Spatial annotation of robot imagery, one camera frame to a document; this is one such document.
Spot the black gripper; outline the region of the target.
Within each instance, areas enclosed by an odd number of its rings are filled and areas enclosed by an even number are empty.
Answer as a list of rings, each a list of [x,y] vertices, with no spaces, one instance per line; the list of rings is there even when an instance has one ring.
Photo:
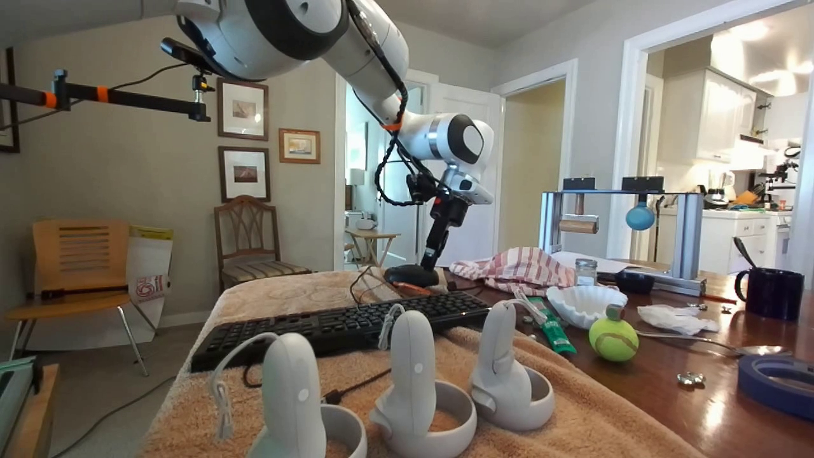
[[[421,252],[421,269],[434,269],[438,257],[444,248],[448,229],[461,225],[474,204],[488,204],[491,190],[474,169],[462,166],[448,166],[439,178],[429,169],[420,169],[412,178],[412,199],[416,204],[429,200],[429,215],[434,219]]]

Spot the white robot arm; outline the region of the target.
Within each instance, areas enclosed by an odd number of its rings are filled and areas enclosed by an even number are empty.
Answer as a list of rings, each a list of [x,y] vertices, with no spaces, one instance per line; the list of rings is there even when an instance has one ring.
[[[176,0],[177,24],[218,76],[265,80],[322,57],[370,116],[388,145],[444,172],[409,178],[414,200],[434,199],[421,269],[433,272],[448,229],[461,225],[471,204],[488,204],[477,168],[493,146],[493,129],[471,115],[414,115],[407,110],[409,48],[374,0]]]

